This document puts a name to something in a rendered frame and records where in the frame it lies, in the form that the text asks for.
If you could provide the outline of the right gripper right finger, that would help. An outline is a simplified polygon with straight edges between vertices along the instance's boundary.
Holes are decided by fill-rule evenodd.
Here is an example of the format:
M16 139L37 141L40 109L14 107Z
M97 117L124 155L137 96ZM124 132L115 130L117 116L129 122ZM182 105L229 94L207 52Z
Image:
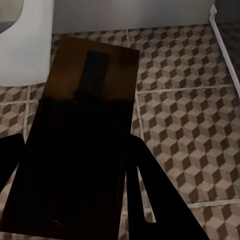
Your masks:
M129 240L210 240L145 142L125 134ZM139 168L156 223L145 220Z

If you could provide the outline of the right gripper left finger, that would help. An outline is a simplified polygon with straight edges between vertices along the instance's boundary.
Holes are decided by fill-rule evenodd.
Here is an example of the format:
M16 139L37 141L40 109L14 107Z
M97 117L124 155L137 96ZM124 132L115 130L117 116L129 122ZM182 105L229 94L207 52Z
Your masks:
M25 145L22 133L0 138L0 193L20 163Z

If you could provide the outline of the mousetrap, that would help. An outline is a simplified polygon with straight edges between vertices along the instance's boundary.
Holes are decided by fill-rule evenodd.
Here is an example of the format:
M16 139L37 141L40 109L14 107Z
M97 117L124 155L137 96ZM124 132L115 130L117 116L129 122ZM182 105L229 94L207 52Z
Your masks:
M60 38L0 232L118 240L140 50Z

